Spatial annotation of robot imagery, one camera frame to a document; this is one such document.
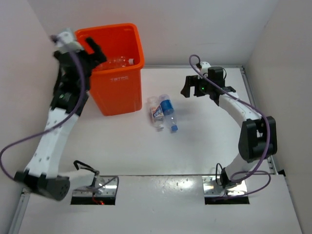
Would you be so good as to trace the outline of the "clear unlabelled bottle white cap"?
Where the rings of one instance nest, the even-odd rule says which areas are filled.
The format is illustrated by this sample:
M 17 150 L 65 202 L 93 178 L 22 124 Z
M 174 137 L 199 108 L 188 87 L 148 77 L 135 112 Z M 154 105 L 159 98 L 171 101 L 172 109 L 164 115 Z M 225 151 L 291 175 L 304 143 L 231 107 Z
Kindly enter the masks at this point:
M 116 58 L 108 58 L 106 62 L 101 63 L 99 66 L 96 67 L 96 70 L 112 70 L 117 68 L 123 68 L 132 66 L 135 64 L 134 58 L 128 58 L 125 56 L 116 57 Z

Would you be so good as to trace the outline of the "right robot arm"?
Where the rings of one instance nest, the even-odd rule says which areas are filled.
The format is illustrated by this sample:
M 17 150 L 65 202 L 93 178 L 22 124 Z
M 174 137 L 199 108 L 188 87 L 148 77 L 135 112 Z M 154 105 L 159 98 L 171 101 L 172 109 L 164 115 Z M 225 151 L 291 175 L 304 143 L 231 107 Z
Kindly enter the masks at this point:
M 263 160 L 277 153 L 276 121 L 241 100 L 236 90 L 226 85 L 222 67 L 200 67 L 196 73 L 186 76 L 180 93 L 189 98 L 194 87 L 195 97 L 208 95 L 240 127 L 238 155 L 222 169 L 219 179 L 221 186 L 228 188 L 255 174 Z

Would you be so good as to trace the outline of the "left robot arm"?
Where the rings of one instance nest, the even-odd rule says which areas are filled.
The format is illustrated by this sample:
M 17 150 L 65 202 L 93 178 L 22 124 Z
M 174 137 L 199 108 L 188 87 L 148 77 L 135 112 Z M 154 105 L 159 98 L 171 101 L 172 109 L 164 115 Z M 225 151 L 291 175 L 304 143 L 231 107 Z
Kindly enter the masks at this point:
M 53 56 L 59 62 L 59 70 L 48 120 L 33 157 L 23 171 L 15 173 L 14 181 L 32 193 L 61 201 L 70 190 L 95 189 L 97 170 L 75 161 L 75 171 L 59 174 L 59 163 L 68 136 L 89 98 L 92 70 L 105 62 L 106 56 L 91 37 L 85 39 L 93 50 L 91 54 L 75 39 L 56 36 L 53 40 L 58 47 Z

